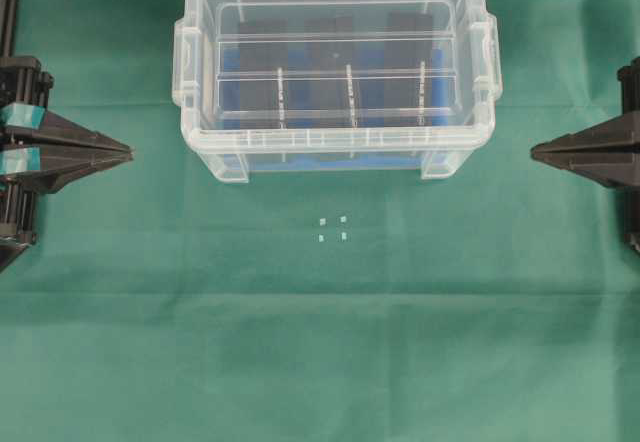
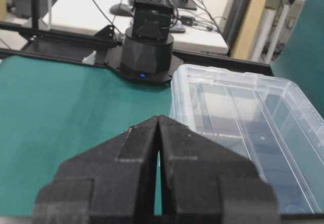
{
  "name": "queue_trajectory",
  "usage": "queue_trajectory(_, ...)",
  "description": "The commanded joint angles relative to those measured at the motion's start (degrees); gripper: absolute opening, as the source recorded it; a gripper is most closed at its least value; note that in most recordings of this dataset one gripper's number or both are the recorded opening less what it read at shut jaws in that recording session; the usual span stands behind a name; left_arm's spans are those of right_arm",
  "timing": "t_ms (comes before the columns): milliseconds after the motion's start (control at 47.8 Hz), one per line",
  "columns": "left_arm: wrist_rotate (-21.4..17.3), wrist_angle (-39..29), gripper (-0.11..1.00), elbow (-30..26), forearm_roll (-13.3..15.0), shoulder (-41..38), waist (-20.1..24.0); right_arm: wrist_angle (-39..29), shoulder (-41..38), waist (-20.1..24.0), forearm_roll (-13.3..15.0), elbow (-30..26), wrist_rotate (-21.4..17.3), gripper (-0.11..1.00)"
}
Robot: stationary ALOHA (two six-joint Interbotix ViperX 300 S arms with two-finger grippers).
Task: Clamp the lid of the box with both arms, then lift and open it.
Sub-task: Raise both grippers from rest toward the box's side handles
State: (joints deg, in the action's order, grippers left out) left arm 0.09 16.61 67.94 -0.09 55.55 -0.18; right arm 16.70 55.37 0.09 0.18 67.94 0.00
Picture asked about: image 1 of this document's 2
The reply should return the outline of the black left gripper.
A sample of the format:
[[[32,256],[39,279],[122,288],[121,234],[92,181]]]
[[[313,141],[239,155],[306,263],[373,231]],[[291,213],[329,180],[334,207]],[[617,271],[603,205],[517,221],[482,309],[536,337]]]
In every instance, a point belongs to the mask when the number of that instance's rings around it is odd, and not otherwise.
[[[76,180],[133,160],[128,145],[46,110],[53,85],[36,58],[1,59],[3,252],[23,252],[35,244],[38,194],[55,194]]]

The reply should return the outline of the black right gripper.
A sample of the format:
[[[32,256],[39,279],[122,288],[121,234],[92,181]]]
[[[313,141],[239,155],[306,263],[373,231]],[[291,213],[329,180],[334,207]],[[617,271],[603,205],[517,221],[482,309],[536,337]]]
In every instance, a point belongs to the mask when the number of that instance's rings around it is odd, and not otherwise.
[[[639,58],[618,70],[622,113],[639,109]],[[639,187],[639,117],[617,116],[531,149],[531,157],[608,188]],[[639,253],[639,190],[624,193],[624,239]]]

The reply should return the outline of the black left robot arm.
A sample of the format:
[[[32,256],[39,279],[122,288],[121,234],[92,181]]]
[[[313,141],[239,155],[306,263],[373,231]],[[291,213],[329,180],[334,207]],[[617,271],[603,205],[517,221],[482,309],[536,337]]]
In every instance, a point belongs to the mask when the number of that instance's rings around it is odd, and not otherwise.
[[[19,0],[1,0],[1,266],[37,241],[39,198],[133,159],[132,149],[48,109],[54,77],[13,53]]]

